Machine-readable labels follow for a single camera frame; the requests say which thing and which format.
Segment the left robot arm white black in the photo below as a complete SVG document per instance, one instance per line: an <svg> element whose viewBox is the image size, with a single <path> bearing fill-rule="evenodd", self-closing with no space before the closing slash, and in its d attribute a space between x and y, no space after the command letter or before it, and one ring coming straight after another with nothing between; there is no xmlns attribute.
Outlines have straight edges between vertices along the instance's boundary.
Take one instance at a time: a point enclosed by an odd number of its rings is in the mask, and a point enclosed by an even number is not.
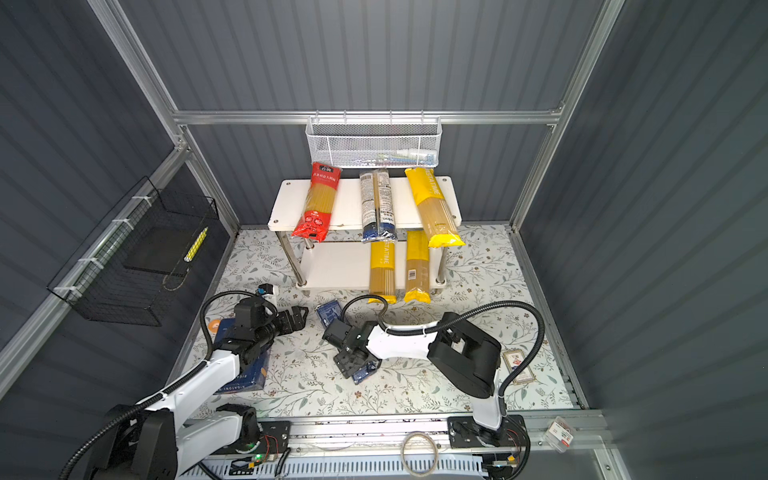
<svg viewBox="0 0 768 480"><path fill-rule="evenodd" d="M227 403L202 420L192 415L246 372L279 336L301 331L308 309L280 311L259 293L240 292L231 325L192 370L135 406L119 405L92 446L87 479L175 479L220 449L259 454L272 446L254 408Z"/></svg>

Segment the red spaghetti pack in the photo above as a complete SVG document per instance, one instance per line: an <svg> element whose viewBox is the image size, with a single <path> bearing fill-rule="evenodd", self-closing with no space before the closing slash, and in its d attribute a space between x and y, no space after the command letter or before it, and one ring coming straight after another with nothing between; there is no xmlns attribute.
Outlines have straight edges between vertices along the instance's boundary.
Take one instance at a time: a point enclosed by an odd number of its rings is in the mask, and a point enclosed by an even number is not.
<svg viewBox="0 0 768 480"><path fill-rule="evenodd" d="M317 242L326 239L341 175L340 168L319 162L313 164L304 210L292 232L294 237Z"/></svg>

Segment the clear blue spaghetti pack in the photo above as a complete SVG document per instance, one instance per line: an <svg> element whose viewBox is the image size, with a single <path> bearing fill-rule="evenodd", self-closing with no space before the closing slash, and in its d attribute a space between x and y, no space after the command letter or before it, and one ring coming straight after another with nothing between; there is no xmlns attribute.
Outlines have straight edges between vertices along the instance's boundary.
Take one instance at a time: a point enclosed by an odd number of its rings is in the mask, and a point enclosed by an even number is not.
<svg viewBox="0 0 768 480"><path fill-rule="evenodd" d="M389 173L386 169L360 175L362 241L395 242L397 232Z"/></svg>

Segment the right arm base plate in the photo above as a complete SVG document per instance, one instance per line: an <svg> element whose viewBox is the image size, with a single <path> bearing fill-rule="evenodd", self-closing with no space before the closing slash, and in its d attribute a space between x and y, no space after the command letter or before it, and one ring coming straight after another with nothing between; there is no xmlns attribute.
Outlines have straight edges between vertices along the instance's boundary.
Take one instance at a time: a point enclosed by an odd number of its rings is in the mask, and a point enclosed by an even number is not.
<svg viewBox="0 0 768 480"><path fill-rule="evenodd" d="M530 439L521 415L502 418L497 430L482 427L470 416L451 416L447 419L452 448L512 448L530 446Z"/></svg>

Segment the blue spaghetti box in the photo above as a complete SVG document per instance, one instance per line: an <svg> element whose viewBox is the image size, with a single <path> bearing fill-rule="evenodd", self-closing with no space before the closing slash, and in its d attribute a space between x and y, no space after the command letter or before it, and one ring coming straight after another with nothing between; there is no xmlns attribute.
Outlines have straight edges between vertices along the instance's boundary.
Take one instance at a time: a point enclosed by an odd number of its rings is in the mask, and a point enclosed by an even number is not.
<svg viewBox="0 0 768 480"><path fill-rule="evenodd" d="M345 320L341 319L341 310L342 310L342 307L339 304L339 302L337 300L332 300L330 302L327 302L318 306L316 308L316 313L323 327L326 329L332 322L336 320L341 320L342 322L348 324ZM355 385L359 385L370 376L371 375L353 375L352 377L345 378L345 379L351 379Z"/></svg>

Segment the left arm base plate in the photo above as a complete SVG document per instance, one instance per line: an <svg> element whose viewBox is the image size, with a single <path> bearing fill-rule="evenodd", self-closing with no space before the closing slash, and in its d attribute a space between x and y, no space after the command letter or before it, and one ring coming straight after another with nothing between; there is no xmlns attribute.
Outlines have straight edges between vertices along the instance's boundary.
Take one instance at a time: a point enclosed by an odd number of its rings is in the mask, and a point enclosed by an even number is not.
<svg viewBox="0 0 768 480"><path fill-rule="evenodd" d="M259 421L244 425L239 438L229 446L243 455L279 455L288 447L291 423L289 421Z"/></svg>

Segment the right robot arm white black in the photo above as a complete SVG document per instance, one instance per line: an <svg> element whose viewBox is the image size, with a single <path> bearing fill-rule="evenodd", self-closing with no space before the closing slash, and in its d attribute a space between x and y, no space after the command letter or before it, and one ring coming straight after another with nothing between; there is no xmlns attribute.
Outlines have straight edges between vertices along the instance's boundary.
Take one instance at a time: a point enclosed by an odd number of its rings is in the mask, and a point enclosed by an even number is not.
<svg viewBox="0 0 768 480"><path fill-rule="evenodd" d="M436 333L422 329L404 336L373 321L354 327L335 320L325 328L323 339L338 349L334 363L345 378L364 377L384 360L427 360L470 397L475 424L492 431L501 428L501 344L473 323L461 320Z"/></svg>

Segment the yellow Pastatime spaghetti pack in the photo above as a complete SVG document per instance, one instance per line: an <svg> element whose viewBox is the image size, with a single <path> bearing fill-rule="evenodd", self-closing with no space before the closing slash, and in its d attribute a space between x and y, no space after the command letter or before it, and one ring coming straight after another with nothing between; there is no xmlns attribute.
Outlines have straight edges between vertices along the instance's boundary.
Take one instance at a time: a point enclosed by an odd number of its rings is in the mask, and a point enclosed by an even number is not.
<svg viewBox="0 0 768 480"><path fill-rule="evenodd" d="M370 246L369 293L388 304L396 302L395 250L396 243L391 241L373 242Z"/></svg>

